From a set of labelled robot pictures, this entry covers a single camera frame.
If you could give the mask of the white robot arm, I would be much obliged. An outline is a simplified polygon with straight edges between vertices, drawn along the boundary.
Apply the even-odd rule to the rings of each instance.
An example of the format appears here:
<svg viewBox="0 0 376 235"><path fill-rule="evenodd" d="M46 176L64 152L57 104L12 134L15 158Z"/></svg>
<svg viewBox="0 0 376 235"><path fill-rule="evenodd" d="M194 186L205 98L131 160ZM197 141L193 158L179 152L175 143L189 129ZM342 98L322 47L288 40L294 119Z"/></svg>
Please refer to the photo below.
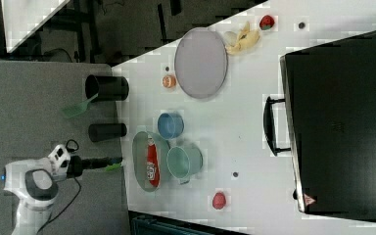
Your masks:
<svg viewBox="0 0 376 235"><path fill-rule="evenodd" d="M59 182L77 179L87 169L121 164L121 158L83 160L73 154L76 151L60 144L47 157L5 165L2 175L4 191L19 199L16 224L11 235L37 235L52 221L52 211L59 196Z"/></svg>

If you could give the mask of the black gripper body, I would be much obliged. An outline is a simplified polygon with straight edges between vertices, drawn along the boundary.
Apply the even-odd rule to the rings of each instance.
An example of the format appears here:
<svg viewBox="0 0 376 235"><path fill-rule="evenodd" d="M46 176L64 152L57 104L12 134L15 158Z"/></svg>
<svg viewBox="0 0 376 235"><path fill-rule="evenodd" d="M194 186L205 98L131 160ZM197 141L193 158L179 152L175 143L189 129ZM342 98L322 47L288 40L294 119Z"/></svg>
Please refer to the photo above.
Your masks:
<svg viewBox="0 0 376 235"><path fill-rule="evenodd" d="M103 168L120 164L122 158L96 158L82 159L80 156L72 156L67 170L67 178L79 177L87 169Z"/></svg>

